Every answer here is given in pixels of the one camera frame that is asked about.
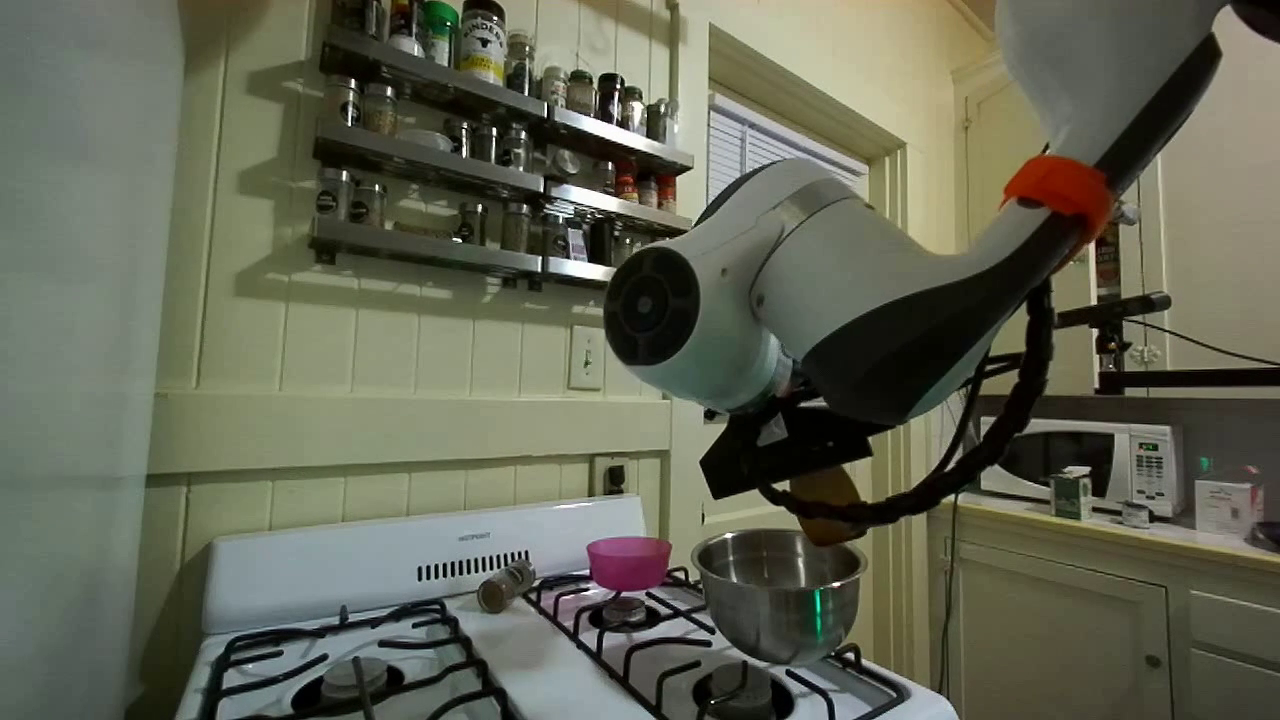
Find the spice jar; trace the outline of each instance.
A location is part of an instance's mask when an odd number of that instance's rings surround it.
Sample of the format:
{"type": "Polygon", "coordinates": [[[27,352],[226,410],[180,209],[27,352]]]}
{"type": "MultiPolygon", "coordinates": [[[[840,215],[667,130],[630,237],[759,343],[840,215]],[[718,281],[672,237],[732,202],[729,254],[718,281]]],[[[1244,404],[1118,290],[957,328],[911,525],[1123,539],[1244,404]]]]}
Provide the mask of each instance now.
{"type": "Polygon", "coordinates": [[[482,230],[484,230],[484,202],[466,202],[459,222],[456,222],[456,240],[482,244],[482,230]]]}
{"type": "Polygon", "coordinates": [[[484,209],[484,222],[482,222],[482,244],[484,249],[506,249],[506,209],[500,202],[487,202],[484,209]]]}
{"type": "Polygon", "coordinates": [[[600,164],[600,180],[596,180],[603,193],[616,193],[616,159],[603,159],[600,164]]]}
{"type": "Polygon", "coordinates": [[[425,27],[419,27],[419,45],[425,45],[425,55],[431,64],[452,64],[452,27],[456,27],[456,6],[447,0],[425,0],[425,13],[419,13],[425,27]]]}
{"type": "Polygon", "coordinates": [[[621,105],[623,105],[623,74],[603,70],[603,74],[600,74],[600,97],[596,97],[596,114],[600,114],[603,122],[616,122],[616,121],[621,121],[621,105]]]}
{"type": "Polygon", "coordinates": [[[639,177],[639,202],[655,209],[655,177],[639,177]]]}
{"type": "Polygon", "coordinates": [[[327,114],[344,129],[357,129],[360,121],[360,81],[357,74],[332,74],[325,93],[327,114]]]}
{"type": "Polygon", "coordinates": [[[322,169],[318,215],[350,220],[353,215],[353,171],[322,169]]]}
{"type": "Polygon", "coordinates": [[[508,13],[498,0],[470,0],[456,64],[466,74],[506,83],[508,67],[508,13]]]}
{"type": "Polygon", "coordinates": [[[528,202],[508,202],[506,253],[528,253],[528,202]]]}
{"type": "Polygon", "coordinates": [[[508,122],[500,159],[506,159],[506,169],[516,169],[516,171],[528,169],[528,129],[526,122],[508,122]]]}
{"type": "Polygon", "coordinates": [[[613,193],[621,196],[621,199],[639,199],[639,184],[635,184],[635,159],[634,157],[621,157],[616,164],[616,184],[613,184],[613,193]]]}
{"type": "Polygon", "coordinates": [[[528,564],[511,564],[511,569],[484,576],[484,583],[477,587],[482,612],[498,617],[498,612],[511,609],[511,599],[526,596],[532,587],[532,581],[537,581],[537,573],[528,564]]]}
{"type": "Polygon", "coordinates": [[[425,45],[417,41],[417,27],[419,27],[417,0],[394,0],[388,41],[410,55],[425,55],[425,45]]]}
{"type": "Polygon", "coordinates": [[[596,81],[594,81],[594,70],[584,70],[584,67],[570,70],[570,81],[563,81],[563,105],[570,105],[572,113],[596,114],[596,81]]]}
{"type": "Polygon", "coordinates": [[[398,89],[394,83],[363,83],[360,122],[382,137],[398,130],[398,89]]]}
{"type": "Polygon", "coordinates": [[[385,199],[388,199],[388,184],[363,177],[363,180],[357,184],[353,222],[385,228],[385,199]]]}
{"type": "Polygon", "coordinates": [[[543,81],[537,83],[537,97],[549,105],[563,105],[563,67],[543,67],[543,81]]]}
{"type": "Polygon", "coordinates": [[[472,157],[472,122],[470,121],[452,121],[452,143],[456,143],[456,157],[472,157]]]}
{"type": "Polygon", "coordinates": [[[663,213],[675,209],[675,177],[672,171],[655,177],[655,209],[663,209],[663,213]]]}
{"type": "Polygon", "coordinates": [[[532,89],[537,89],[532,55],[537,55],[532,36],[511,32],[511,45],[508,45],[508,93],[532,97],[532,89]]]}
{"type": "Polygon", "coordinates": [[[649,130],[651,139],[662,139],[662,143],[672,139],[672,108],[667,108],[667,99],[651,99],[651,105],[646,108],[646,130],[649,130]]]}
{"type": "Polygon", "coordinates": [[[572,220],[572,202],[556,199],[543,209],[543,253],[549,254],[570,254],[570,220],[572,220]]]}
{"type": "Polygon", "coordinates": [[[472,130],[472,157],[484,164],[498,164],[498,143],[500,143],[500,129],[498,122],[477,122],[472,130]]]}
{"type": "Polygon", "coordinates": [[[623,253],[623,222],[616,215],[600,215],[594,228],[589,228],[589,259],[594,263],[616,263],[623,253]]]}
{"type": "Polygon", "coordinates": [[[623,99],[621,99],[621,129],[630,130],[646,130],[646,93],[639,89],[623,89],[623,99]]]}

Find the outlet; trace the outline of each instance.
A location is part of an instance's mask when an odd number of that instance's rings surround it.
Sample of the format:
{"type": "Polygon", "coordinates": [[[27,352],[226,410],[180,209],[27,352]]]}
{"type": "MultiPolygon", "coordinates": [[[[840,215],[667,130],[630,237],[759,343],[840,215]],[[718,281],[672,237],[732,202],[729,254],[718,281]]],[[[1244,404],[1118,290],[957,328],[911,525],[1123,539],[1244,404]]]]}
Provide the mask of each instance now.
{"type": "Polygon", "coordinates": [[[608,370],[603,328],[572,325],[570,386],[596,393],[603,386],[603,370],[608,370]]]}
{"type": "Polygon", "coordinates": [[[630,496],[634,475],[623,454],[594,454],[594,496],[630,496]]]}

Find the pink cup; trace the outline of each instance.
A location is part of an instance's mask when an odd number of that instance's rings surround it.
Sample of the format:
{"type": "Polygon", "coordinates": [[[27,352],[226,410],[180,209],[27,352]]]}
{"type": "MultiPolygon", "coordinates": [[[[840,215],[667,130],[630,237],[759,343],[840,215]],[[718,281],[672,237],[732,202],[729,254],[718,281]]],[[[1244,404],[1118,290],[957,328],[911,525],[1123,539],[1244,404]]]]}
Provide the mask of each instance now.
{"type": "Polygon", "coordinates": [[[589,560],[600,587],[639,590],[667,576],[672,542],[662,535],[603,535],[589,542],[589,560]]]}

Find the stove burner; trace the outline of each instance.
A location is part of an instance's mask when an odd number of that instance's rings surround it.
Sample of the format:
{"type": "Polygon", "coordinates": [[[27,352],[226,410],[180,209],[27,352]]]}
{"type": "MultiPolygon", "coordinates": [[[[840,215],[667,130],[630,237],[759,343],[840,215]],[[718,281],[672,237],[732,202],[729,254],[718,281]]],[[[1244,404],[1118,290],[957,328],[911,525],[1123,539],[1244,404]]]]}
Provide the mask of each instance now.
{"type": "Polygon", "coordinates": [[[613,596],[613,599],[589,609],[589,621],[603,632],[639,632],[639,626],[662,622],[663,617],[651,602],[646,602],[639,596],[613,596]]]}
{"type": "Polygon", "coordinates": [[[363,698],[382,705],[382,698],[398,694],[399,688],[403,688],[403,672],[398,663],[373,658],[373,657],[353,657],[353,658],[327,663],[325,677],[304,683],[292,694],[292,707],[300,715],[344,715],[344,711],[360,711],[363,698]]]}
{"type": "Polygon", "coordinates": [[[795,711],[795,694],[771,672],[758,663],[726,663],[693,683],[702,715],[718,720],[784,720],[795,711]]]}

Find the stovetop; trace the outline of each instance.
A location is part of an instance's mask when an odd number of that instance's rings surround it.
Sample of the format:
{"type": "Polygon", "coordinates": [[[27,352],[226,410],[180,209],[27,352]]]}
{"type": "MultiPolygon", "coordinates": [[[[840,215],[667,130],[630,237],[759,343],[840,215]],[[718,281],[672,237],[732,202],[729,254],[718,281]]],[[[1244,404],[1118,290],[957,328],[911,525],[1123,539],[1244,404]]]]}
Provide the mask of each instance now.
{"type": "Polygon", "coordinates": [[[646,512],[623,496],[226,535],[178,715],[957,715],[857,647],[808,667],[747,663],[685,573],[634,596],[570,576],[584,573],[594,539],[635,532],[646,512]],[[482,581],[511,564],[543,581],[482,612],[482,581]]]}
{"type": "Polygon", "coordinates": [[[718,637],[702,587],[549,576],[484,617],[472,596],[332,617],[204,643],[180,720],[541,720],[541,715],[954,715],[857,647],[759,667],[718,637]]]}

